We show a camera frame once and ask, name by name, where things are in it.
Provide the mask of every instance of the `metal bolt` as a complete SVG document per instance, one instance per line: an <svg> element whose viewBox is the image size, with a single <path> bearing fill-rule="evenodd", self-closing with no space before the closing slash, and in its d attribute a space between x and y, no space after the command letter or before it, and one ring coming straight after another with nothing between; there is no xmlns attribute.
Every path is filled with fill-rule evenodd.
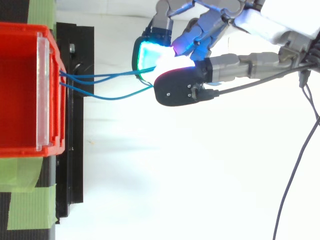
<svg viewBox="0 0 320 240"><path fill-rule="evenodd" d="M73 43L71 43L69 46L69 52L71 54L74 54L76 52L76 46Z"/></svg>

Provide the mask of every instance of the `white surface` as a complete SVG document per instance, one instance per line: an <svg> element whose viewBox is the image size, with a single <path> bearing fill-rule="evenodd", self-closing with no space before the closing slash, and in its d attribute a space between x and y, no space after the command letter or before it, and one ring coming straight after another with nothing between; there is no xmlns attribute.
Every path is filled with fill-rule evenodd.
<svg viewBox="0 0 320 240"><path fill-rule="evenodd" d="M149 20L59 12L95 27L96 74L130 70ZM177 21L173 35L186 26ZM214 55L277 50L237 33ZM320 76L310 87L320 106ZM247 79L219 87L247 83ZM116 102L85 99L84 203L56 227L57 240L270 240L281 197L315 123L297 74L192 106L159 105L152 90ZM134 77L96 86L115 97L143 88ZM320 134L306 149L277 240L320 239Z"/></svg>
<svg viewBox="0 0 320 240"><path fill-rule="evenodd" d="M90 14L108 14L152 18L156 14L158 0L57 0L59 11L72 11ZM208 9L196 4L187 12L175 16L175 20L198 18Z"/></svg>
<svg viewBox="0 0 320 240"><path fill-rule="evenodd" d="M289 29L315 39L320 31L319 0L266 0L261 14Z"/></svg>

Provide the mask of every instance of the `red container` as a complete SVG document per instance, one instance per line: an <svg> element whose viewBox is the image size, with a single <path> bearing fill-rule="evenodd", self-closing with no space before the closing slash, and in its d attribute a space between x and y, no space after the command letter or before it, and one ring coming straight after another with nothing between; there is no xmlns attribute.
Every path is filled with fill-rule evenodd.
<svg viewBox="0 0 320 240"><path fill-rule="evenodd" d="M65 150L66 71L46 26L0 22L0 158Z"/></svg>

